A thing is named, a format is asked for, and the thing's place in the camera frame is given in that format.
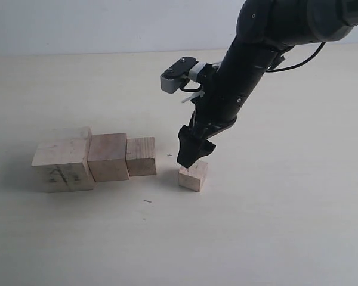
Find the large wooden block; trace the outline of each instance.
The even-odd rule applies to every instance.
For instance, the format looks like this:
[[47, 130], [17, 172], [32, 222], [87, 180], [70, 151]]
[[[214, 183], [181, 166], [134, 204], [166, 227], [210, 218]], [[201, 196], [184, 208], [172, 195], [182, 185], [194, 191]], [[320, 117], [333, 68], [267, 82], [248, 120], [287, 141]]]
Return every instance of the large wooden block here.
[[126, 134], [105, 134], [92, 137], [88, 164], [96, 182], [129, 179], [126, 145]]
[[179, 185], [200, 192], [207, 177], [208, 164], [197, 161], [190, 168], [181, 167], [179, 170]]
[[87, 163], [91, 132], [74, 137], [42, 142], [36, 150], [32, 167], [51, 192], [94, 189]]
[[128, 139], [126, 162], [132, 177], [156, 175], [154, 137]]

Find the tabletop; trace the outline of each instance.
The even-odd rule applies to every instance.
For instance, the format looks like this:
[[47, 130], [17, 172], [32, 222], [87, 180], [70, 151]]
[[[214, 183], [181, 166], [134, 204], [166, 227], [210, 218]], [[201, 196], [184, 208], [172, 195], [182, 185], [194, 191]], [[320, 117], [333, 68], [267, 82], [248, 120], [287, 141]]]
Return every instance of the tabletop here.
[[[159, 76], [224, 53], [0, 57], [0, 285], [358, 285], [358, 45], [265, 75], [198, 194], [177, 183], [193, 105]], [[41, 192], [37, 144], [81, 126], [154, 136], [158, 175]]]

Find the robotic arm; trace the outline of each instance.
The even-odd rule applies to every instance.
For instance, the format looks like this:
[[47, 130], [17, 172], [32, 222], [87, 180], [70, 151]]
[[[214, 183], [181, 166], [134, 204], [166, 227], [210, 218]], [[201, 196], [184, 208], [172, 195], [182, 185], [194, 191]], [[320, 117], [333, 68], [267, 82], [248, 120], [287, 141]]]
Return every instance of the robotic arm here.
[[[162, 90], [194, 92], [195, 111], [179, 132], [178, 163], [188, 168], [210, 155], [208, 139], [234, 125], [237, 114], [266, 72], [296, 45], [338, 41], [358, 25], [358, 0], [246, 0], [237, 21], [236, 37], [221, 64], [184, 57], [161, 76]], [[200, 84], [186, 89], [190, 80]]]

